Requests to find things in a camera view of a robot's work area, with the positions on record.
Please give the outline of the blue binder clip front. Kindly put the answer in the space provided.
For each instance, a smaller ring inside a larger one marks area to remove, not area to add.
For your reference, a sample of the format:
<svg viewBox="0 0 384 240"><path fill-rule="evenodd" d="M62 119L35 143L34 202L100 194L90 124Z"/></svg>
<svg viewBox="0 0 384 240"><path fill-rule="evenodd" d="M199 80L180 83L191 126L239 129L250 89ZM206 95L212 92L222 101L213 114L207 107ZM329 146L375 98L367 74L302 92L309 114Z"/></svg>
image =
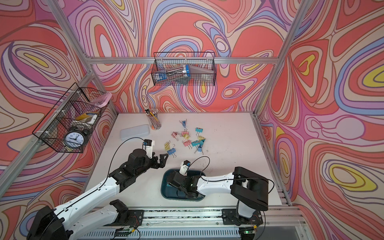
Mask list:
<svg viewBox="0 0 384 240"><path fill-rule="evenodd" d="M173 156L174 158L176 158L176 149L175 148L171 148L169 150L167 150L167 153L171 156Z"/></svg>

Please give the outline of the blue binder clip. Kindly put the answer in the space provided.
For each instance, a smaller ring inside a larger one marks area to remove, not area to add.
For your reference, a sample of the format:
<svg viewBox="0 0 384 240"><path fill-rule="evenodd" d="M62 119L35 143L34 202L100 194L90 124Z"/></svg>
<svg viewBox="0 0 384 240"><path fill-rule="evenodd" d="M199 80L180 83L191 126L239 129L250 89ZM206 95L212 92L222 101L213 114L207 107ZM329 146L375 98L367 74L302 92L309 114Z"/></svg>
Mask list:
<svg viewBox="0 0 384 240"><path fill-rule="evenodd" d="M187 120L182 120L182 121L180 121L180 123L182 124L184 129L187 128Z"/></svg>
<svg viewBox="0 0 384 240"><path fill-rule="evenodd" d="M167 150L167 153L171 156L173 156L174 158L176 158L176 149L175 148L171 148L169 150Z"/></svg>

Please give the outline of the teal storage box tray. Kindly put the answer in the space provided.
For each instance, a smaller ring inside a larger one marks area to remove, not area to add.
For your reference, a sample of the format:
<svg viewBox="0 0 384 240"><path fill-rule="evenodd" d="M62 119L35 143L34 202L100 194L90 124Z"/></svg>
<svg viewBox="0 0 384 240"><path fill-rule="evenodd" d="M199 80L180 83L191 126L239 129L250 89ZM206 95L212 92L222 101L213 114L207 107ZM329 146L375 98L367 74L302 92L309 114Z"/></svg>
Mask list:
<svg viewBox="0 0 384 240"><path fill-rule="evenodd" d="M161 195L168 200L180 200L180 201L201 201L205 198L205 196L199 194L198 197L192 198L186 196L186 194L182 191L179 191L175 187L171 186L168 182L168 176L173 172L179 172L177 169L170 169L166 171L163 175L162 184L161 184Z"/></svg>

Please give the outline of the pink binder clip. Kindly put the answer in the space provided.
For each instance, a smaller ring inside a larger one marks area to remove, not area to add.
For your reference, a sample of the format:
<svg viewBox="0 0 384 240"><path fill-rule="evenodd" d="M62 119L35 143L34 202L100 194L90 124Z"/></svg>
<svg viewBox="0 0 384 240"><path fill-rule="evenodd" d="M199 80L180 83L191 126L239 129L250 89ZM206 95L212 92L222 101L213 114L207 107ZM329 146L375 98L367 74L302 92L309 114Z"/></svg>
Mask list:
<svg viewBox="0 0 384 240"><path fill-rule="evenodd" d="M192 142L190 140L184 141L183 144L185 147L188 147L189 149L193 148Z"/></svg>
<svg viewBox="0 0 384 240"><path fill-rule="evenodd" d="M188 135L188 134L189 134L188 129L184 129L183 131L181 131L180 136L184 137L185 135Z"/></svg>
<svg viewBox="0 0 384 240"><path fill-rule="evenodd" d="M177 133L177 132L172 132L172 137L173 137L174 139L176 139L176 141L179 141L179 139L178 139L178 133Z"/></svg>

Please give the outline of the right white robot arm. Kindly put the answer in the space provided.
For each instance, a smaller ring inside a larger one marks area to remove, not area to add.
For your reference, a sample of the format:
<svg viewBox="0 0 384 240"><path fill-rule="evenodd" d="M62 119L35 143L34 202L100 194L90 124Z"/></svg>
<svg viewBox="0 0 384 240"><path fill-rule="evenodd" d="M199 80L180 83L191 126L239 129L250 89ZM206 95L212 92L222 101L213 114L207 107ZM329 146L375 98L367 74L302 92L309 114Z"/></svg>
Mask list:
<svg viewBox="0 0 384 240"><path fill-rule="evenodd" d="M186 170L170 170L165 175L166 186L175 189L175 200L202 200L212 194L231 195L237 199L234 209L222 209L224 225L264 224L269 209L269 180L243 167L232 173L208 177L202 172L189 174Z"/></svg>

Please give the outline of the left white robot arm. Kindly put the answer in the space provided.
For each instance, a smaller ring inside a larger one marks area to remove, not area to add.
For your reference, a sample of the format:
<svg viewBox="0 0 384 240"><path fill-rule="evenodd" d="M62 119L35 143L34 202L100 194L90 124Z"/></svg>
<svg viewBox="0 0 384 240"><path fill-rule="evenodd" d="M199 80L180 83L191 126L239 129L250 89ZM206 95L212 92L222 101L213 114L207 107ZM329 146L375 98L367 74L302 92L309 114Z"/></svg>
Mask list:
<svg viewBox="0 0 384 240"><path fill-rule="evenodd" d="M27 239L77 240L105 225L139 226L138 218L120 200L113 200L97 211L94 208L134 184L147 170L164 168L168 157L169 154L156 156L153 147L148 145L133 150L126 162L90 190L52 209L40 209Z"/></svg>

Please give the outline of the blue binder clip far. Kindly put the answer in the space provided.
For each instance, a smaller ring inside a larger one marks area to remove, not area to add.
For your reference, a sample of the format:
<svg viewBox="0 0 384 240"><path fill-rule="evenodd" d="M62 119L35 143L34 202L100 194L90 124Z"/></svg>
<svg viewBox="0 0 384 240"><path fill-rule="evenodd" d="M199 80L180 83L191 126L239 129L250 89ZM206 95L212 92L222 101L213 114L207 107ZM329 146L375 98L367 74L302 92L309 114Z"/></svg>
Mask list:
<svg viewBox="0 0 384 240"><path fill-rule="evenodd" d="M182 124L184 129L187 128L187 120L182 120L182 121L180 121L180 123Z"/></svg>

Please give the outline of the teal binder clip right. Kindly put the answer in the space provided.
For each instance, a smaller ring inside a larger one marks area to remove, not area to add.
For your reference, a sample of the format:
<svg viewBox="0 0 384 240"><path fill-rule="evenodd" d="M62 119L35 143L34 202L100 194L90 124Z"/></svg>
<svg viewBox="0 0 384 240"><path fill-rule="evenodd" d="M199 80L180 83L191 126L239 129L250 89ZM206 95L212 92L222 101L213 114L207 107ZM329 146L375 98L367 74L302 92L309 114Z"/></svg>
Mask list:
<svg viewBox="0 0 384 240"><path fill-rule="evenodd" d="M196 135L199 136L203 132L202 128L196 128Z"/></svg>

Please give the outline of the yellow white box in basket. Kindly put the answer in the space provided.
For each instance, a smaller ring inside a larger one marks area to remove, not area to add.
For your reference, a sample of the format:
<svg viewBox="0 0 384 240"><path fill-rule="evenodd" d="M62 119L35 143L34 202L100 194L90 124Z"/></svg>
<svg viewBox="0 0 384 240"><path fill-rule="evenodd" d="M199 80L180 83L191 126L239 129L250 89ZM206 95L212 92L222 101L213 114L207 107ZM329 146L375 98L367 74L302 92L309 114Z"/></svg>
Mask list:
<svg viewBox="0 0 384 240"><path fill-rule="evenodd" d="M96 112L87 112L75 118L75 121L93 125L96 122L98 113Z"/></svg>

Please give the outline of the translucent plastic case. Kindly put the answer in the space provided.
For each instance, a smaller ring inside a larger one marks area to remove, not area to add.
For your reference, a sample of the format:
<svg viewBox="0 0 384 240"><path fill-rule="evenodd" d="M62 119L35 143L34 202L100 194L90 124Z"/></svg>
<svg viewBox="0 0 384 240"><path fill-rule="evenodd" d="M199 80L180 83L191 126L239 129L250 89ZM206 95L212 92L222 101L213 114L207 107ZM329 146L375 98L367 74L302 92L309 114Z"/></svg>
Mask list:
<svg viewBox="0 0 384 240"><path fill-rule="evenodd" d="M126 128L120 131L120 138L122 141L133 137L146 137L150 134L150 126L148 124Z"/></svg>

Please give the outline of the glass pencil cup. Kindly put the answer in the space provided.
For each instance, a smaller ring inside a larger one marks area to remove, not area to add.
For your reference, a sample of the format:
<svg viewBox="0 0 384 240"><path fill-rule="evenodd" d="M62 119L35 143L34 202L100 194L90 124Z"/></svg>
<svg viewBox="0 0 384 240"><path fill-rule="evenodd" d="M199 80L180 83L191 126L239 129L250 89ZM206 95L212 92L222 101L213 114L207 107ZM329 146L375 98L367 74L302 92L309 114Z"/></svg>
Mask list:
<svg viewBox="0 0 384 240"><path fill-rule="evenodd" d="M158 111L155 109L145 109L145 113L149 120L150 126L153 130L159 130L162 127L162 124L158 118Z"/></svg>

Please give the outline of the pink item in basket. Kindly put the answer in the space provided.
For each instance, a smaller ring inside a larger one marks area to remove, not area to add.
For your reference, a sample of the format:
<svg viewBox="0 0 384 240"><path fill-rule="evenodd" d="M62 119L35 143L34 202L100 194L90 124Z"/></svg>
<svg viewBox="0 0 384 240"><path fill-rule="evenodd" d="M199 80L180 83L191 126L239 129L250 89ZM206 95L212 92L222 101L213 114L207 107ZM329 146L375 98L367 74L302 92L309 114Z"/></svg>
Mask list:
<svg viewBox="0 0 384 240"><path fill-rule="evenodd" d="M110 92L107 92L93 100L90 101L90 104L95 106L95 107L98 107L98 108L103 108L105 106L108 105L109 101L111 100L112 98L112 94Z"/></svg>

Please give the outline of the black alarm clock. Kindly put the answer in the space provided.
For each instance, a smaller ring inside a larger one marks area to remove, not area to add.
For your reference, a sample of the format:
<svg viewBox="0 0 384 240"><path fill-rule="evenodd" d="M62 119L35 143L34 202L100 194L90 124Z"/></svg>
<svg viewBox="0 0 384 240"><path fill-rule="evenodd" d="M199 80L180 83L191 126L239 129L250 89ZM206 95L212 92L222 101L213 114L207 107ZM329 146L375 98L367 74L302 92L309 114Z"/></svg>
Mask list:
<svg viewBox="0 0 384 240"><path fill-rule="evenodd" d="M80 149L86 144L89 130L71 127L64 137L64 144L70 149Z"/></svg>

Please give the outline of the clear tube with blue cap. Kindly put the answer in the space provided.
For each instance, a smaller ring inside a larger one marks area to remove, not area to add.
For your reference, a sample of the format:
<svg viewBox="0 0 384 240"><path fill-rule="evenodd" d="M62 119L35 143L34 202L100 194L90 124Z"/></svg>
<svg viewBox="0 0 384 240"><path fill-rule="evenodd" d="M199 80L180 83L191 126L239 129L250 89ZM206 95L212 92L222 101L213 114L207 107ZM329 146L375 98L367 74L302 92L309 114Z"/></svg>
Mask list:
<svg viewBox="0 0 384 240"><path fill-rule="evenodd" d="M154 79L158 82L167 82L167 81L179 81L190 79L190 67L189 65L180 65L164 70L159 70L154 73Z"/></svg>

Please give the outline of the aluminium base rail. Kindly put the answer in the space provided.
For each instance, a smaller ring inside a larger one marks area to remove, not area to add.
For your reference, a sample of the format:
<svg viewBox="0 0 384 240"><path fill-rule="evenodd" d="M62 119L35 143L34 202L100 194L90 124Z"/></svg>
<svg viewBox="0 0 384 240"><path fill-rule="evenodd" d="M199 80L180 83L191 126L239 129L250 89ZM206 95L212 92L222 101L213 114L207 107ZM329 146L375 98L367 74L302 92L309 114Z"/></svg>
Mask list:
<svg viewBox="0 0 384 240"><path fill-rule="evenodd" d="M82 240L312 240L298 207L271 206L251 220L235 225L223 207L144 208L131 224L97 227Z"/></svg>

